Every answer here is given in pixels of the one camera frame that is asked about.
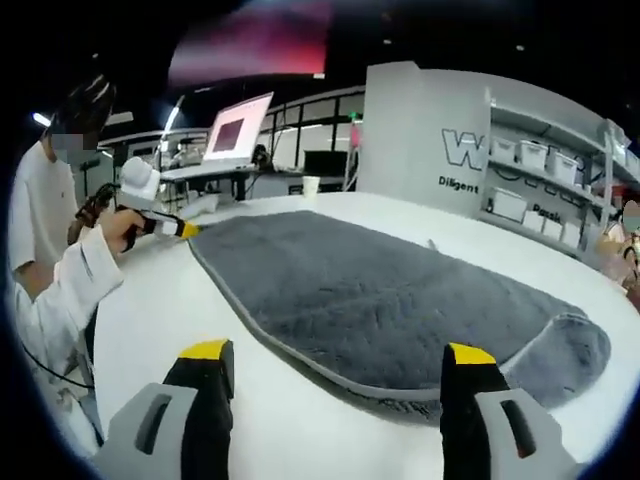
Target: pink screen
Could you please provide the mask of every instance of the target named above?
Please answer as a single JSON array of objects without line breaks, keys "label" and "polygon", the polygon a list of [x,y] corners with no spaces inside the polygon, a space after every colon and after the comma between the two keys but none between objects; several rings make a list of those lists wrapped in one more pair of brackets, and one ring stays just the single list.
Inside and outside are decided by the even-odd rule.
[{"label": "pink screen", "polygon": [[174,52],[169,83],[185,87],[252,75],[323,73],[330,19],[326,2],[249,5],[187,33]]}]

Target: white table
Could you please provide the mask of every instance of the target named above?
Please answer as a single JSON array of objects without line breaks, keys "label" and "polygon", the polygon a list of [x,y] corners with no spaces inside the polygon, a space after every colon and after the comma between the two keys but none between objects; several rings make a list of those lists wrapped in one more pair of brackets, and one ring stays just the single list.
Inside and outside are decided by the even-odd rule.
[{"label": "white table", "polygon": [[[250,201],[201,217],[199,223],[305,208],[420,245],[433,240],[442,253],[582,308],[608,333],[611,360],[593,388],[552,414],[577,461],[597,455],[640,378],[640,318],[607,279],[499,228],[360,193]],[[243,327],[186,243],[146,239],[122,259],[122,270],[125,283],[102,302],[96,330],[96,394],[103,425],[145,384],[162,382],[181,350],[229,337],[236,350],[232,479],[442,478],[436,428],[360,411],[296,373]]]},{"label": "white table", "polygon": [[215,160],[205,160],[200,165],[176,168],[162,172],[160,178],[165,182],[180,182],[191,178],[210,175],[229,175],[233,173],[250,173],[257,171],[255,165],[234,165]]}]

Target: white shelf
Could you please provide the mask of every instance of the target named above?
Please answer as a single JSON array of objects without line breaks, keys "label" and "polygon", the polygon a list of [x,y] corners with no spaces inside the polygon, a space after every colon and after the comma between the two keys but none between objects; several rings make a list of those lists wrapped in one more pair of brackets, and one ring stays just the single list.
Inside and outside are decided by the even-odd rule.
[{"label": "white shelf", "polygon": [[530,228],[527,228],[521,223],[518,223],[514,220],[500,217],[484,210],[479,213],[478,220],[542,243],[543,245],[569,255],[570,257],[576,258],[578,260],[582,259],[583,252],[581,250],[573,248],[566,243],[560,242],[558,240],[554,240],[553,238],[549,238],[540,232],[531,230]]},{"label": "white shelf", "polygon": [[635,177],[626,166],[613,161],[613,176],[619,178],[625,183],[633,185],[636,189],[640,189],[640,178]]},{"label": "white shelf", "polygon": [[604,208],[604,199],[592,195],[591,193],[585,191],[583,188],[580,188],[577,185],[570,185],[568,183],[561,182],[545,170],[526,167],[521,163],[505,162],[503,160],[497,160],[493,157],[489,157],[489,165],[505,170],[510,170],[512,172],[526,175],[537,180],[542,180],[543,182],[548,183],[549,185],[553,185],[558,189],[565,191],[566,193],[574,195],[578,198],[582,198],[583,200],[586,200],[596,207]]},{"label": "white shelf", "polygon": [[604,145],[587,138],[575,130],[505,105],[492,106],[491,121],[516,127],[519,130],[532,133],[538,137],[547,138],[589,156],[606,153]]}]

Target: person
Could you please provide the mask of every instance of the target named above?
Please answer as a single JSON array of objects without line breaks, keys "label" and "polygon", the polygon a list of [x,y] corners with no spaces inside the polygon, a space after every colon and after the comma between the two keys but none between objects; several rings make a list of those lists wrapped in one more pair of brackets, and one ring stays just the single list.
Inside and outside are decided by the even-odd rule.
[{"label": "person", "polygon": [[114,258],[127,247],[124,236],[133,225],[138,232],[144,227],[144,219],[133,210],[102,218],[66,249],[54,267],[53,282],[33,302],[8,275],[7,305],[13,306],[31,372],[63,437],[84,457],[97,452],[100,437],[61,372],[98,302],[122,283]]},{"label": "person", "polygon": [[18,166],[9,216],[10,268],[32,299],[51,283],[52,267],[65,248],[100,214],[76,213],[71,167],[95,156],[115,94],[104,76],[73,90]]},{"label": "person", "polygon": [[609,225],[596,244],[600,256],[599,270],[627,289],[637,282],[637,256],[634,250],[637,232],[628,231],[624,217],[636,206],[636,197],[630,192],[623,198],[624,208],[611,217]]}]

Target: sleeve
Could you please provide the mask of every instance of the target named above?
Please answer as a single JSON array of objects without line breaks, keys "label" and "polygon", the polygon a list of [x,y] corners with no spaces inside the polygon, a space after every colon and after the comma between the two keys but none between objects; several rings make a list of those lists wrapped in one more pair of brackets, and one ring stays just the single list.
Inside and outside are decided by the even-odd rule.
[{"label": "sleeve", "polygon": [[98,226],[67,248],[54,282],[33,303],[16,285],[17,322],[27,349],[54,371],[64,370],[98,302],[120,283],[122,274]]},{"label": "sleeve", "polygon": [[27,184],[16,180],[9,210],[9,267],[12,272],[36,259],[32,218]]}]

